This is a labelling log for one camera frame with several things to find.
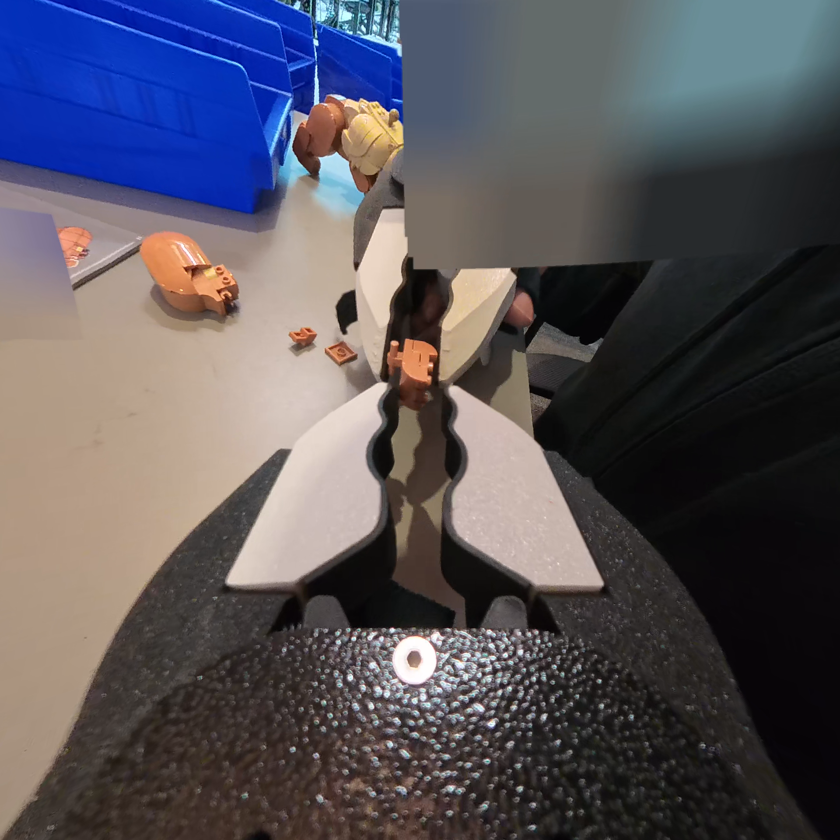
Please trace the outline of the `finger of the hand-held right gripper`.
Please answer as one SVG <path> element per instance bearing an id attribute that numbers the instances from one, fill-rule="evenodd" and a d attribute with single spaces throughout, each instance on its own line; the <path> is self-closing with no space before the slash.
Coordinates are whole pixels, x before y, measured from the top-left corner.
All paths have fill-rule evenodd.
<path id="1" fill-rule="evenodd" d="M 355 276 L 361 345 L 373 375 L 381 381 L 387 378 L 393 302 L 405 282 L 406 257 L 404 211 L 381 211 Z"/>
<path id="2" fill-rule="evenodd" d="M 440 322 L 438 382 L 454 384 L 478 359 L 511 307 L 517 278 L 510 268 L 456 269 L 448 280 L 448 307 Z"/>

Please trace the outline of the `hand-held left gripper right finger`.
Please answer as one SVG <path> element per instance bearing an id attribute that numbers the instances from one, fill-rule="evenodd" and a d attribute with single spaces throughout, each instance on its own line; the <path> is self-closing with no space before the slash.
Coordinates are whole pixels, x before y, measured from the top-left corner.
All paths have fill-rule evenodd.
<path id="1" fill-rule="evenodd" d="M 604 580 L 542 448 L 467 391 L 444 392 L 444 575 L 468 597 L 591 594 Z"/>

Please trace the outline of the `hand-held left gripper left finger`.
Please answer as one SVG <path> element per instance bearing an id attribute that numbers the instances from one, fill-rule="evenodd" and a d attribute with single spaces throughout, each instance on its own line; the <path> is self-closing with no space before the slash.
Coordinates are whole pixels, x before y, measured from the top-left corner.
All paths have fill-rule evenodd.
<path id="1" fill-rule="evenodd" d="M 291 449 L 227 573 L 234 591 L 354 594 L 388 529 L 395 388 L 373 385 Z"/>

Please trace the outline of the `small brown brick plate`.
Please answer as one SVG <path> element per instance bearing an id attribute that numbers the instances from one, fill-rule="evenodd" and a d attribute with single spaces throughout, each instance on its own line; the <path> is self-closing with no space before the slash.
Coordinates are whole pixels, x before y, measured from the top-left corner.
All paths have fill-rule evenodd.
<path id="1" fill-rule="evenodd" d="M 400 372 L 398 389 L 403 406 L 419 411 L 426 405 L 437 360 L 438 352 L 431 343 L 406 339 L 401 345 L 391 341 L 386 363 L 389 375 Z"/>

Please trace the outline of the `round brown brick assembly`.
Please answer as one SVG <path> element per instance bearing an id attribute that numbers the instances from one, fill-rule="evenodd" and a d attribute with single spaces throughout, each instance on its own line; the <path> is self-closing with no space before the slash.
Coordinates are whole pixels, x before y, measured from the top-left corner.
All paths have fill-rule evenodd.
<path id="1" fill-rule="evenodd" d="M 238 283 L 230 271 L 210 260 L 185 234 L 158 232 L 140 245 L 140 256 L 163 299 L 180 312 L 233 313 Z"/>

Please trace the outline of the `grey desk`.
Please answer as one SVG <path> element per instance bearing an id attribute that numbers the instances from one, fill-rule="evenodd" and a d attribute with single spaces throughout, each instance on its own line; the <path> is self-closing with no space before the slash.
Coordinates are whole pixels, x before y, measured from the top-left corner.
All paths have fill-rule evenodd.
<path id="1" fill-rule="evenodd" d="M 75 291 L 76 340 L 2 342 L 2 833 L 35 797 L 112 637 L 195 526 L 280 448 L 373 385 L 338 366 L 361 200 L 340 157 L 293 154 L 257 213 L 2 161 L 35 201 L 192 237 L 236 278 L 233 316 L 171 310 L 134 255 Z M 297 350 L 288 333 L 318 333 Z"/>

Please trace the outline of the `brown and tan brick assembly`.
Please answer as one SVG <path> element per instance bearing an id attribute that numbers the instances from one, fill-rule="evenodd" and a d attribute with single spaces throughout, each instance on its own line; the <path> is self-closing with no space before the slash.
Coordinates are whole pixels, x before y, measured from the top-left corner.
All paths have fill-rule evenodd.
<path id="1" fill-rule="evenodd" d="M 338 154 L 348 162 L 360 192 L 368 193 L 403 146 L 404 129 L 397 109 L 332 94 L 300 122 L 291 148 L 312 176 L 319 174 L 321 158 Z"/>

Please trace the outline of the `row of blue plastic bins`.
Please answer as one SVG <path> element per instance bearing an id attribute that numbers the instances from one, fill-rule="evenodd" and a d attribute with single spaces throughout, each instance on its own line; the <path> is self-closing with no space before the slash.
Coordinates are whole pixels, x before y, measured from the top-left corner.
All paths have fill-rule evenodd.
<path id="1" fill-rule="evenodd" d="M 295 112 L 403 110 L 398 48 L 274 1 L 8 1 L 3 160 L 253 213 Z"/>

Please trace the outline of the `grey instruction booklet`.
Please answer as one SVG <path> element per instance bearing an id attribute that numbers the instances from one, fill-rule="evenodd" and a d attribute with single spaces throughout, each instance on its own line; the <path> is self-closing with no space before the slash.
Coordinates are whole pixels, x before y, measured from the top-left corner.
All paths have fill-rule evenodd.
<path id="1" fill-rule="evenodd" d="M 92 221 L 56 231 L 74 291 L 136 254 L 143 241 L 141 235 Z"/>

